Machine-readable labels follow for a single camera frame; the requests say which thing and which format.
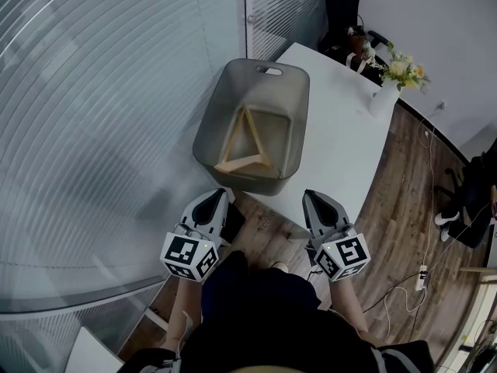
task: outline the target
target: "power strip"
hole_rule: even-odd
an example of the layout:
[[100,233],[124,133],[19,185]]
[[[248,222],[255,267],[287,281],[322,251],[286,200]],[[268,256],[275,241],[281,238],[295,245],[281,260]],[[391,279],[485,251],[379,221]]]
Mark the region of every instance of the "power strip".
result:
[[416,277],[416,286],[414,288],[416,291],[421,291],[423,288],[425,288],[425,279],[427,275],[428,267],[426,265],[420,266],[418,276]]

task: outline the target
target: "wooden stick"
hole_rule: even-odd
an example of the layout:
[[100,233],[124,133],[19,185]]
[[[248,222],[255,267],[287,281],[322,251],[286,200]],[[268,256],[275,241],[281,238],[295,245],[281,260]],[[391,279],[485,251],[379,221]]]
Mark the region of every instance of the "wooden stick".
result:
[[274,169],[273,164],[271,163],[271,160],[269,159],[269,156],[266,153],[261,153],[261,163],[265,167],[270,167]]
[[254,163],[262,164],[262,161],[262,155],[252,155],[236,160],[231,160],[230,162],[219,163],[218,165],[215,165],[214,168],[217,171],[221,171],[222,173],[231,173],[232,171],[241,169],[242,167],[246,167]]
[[481,272],[483,274],[497,274],[497,268],[483,268],[483,267],[463,267],[459,268],[463,272]]
[[252,113],[247,108],[245,109],[245,116],[247,117],[248,126],[250,127],[250,131],[252,132],[252,136],[254,137],[255,144],[257,145],[257,150],[259,154],[264,154],[264,147],[262,146],[261,139],[259,138],[259,133],[257,132],[257,128],[255,127],[254,118],[252,117]]
[[233,128],[233,132],[231,133],[230,139],[228,141],[228,145],[226,145],[226,149],[224,150],[224,156],[221,160],[221,163],[225,163],[228,161],[228,157],[230,155],[231,148],[233,148],[233,144],[235,143],[235,139],[242,128],[243,115],[245,114],[245,108],[241,108],[238,118],[235,122],[235,127]]

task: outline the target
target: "wooden triangle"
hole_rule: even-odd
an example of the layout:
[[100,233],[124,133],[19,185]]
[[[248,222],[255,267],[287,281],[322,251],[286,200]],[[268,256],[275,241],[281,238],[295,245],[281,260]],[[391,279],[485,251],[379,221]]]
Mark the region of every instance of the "wooden triangle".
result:
[[[254,138],[255,145],[257,146],[258,155],[246,156],[244,158],[235,159],[228,161],[228,157],[230,155],[231,148],[233,148],[233,144],[235,143],[235,139],[242,128],[243,118],[247,119],[248,127],[250,128],[250,132]],[[246,107],[242,107],[240,109],[240,114],[235,123],[235,127],[233,128],[233,132],[231,133],[230,139],[228,141],[228,145],[224,150],[223,159],[221,163],[216,165],[214,168],[222,173],[231,173],[232,171],[241,169],[251,164],[262,164],[266,167],[273,167],[271,165],[271,161],[269,160],[269,156],[264,152],[264,147],[262,146],[261,139],[259,137],[259,133],[257,132],[257,128],[255,127],[254,118],[252,117],[252,113]]]

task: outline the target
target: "person sitting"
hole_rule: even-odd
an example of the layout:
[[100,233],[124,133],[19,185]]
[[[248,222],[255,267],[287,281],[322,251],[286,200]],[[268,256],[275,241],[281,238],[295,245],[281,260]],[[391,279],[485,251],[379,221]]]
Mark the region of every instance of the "person sitting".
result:
[[[442,242],[454,238],[474,249],[483,240],[497,205],[496,149],[492,147],[488,152],[471,160],[464,168],[462,186],[457,189],[449,205],[436,215],[436,225],[449,224],[442,229]],[[466,207],[472,219],[471,226],[459,220],[459,211],[463,207]]]
[[318,310],[312,284],[285,264],[249,273],[234,251],[204,286],[179,280],[164,349],[139,350],[119,373],[434,371],[426,341],[386,345],[369,333],[350,278],[329,289],[334,310]]

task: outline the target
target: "white wall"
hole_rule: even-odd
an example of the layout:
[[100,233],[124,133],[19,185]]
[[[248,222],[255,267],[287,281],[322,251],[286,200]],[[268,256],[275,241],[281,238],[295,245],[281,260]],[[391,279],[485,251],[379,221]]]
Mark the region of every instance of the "white wall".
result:
[[361,0],[365,27],[426,66],[427,95],[402,99],[430,119],[468,158],[497,138],[497,0]]

